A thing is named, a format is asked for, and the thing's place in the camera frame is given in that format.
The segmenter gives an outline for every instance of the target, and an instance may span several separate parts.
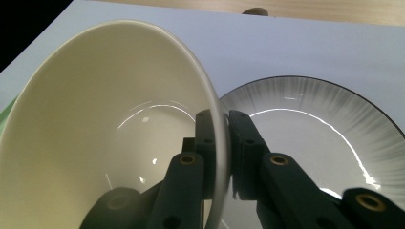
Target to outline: wooden surface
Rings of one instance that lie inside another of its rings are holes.
[[[269,16],[405,26],[405,0],[98,0],[144,6],[242,13],[263,8]]]

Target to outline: bowl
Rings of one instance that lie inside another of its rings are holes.
[[[78,228],[108,190],[148,190],[206,109],[217,151],[206,214],[215,225],[227,181],[226,127],[198,59],[146,22],[83,31],[38,68],[11,110],[0,139],[1,227]]]
[[[404,134],[367,98],[318,78],[281,75],[247,83],[221,102],[250,115],[269,150],[292,156],[323,191],[340,198],[362,187],[405,209]],[[255,207],[229,198],[224,223],[260,228]]]

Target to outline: cream-colored bowl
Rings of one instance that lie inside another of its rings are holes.
[[[0,139],[0,227],[78,228],[108,190],[147,190],[206,109],[217,146],[212,226],[227,183],[226,127],[199,61],[144,22],[82,32],[40,66],[11,111]]]

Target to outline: green object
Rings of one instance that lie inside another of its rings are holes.
[[[9,104],[9,106],[7,106],[7,108],[3,112],[0,113],[0,135],[3,133],[4,126],[6,125],[6,121],[9,117],[11,108],[15,103],[15,99]]]

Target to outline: white table surface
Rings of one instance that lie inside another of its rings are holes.
[[[58,47],[101,22],[131,19],[175,34],[218,97],[250,81],[303,75],[369,99],[405,130],[405,27],[334,23],[74,0],[0,73],[0,111]]]

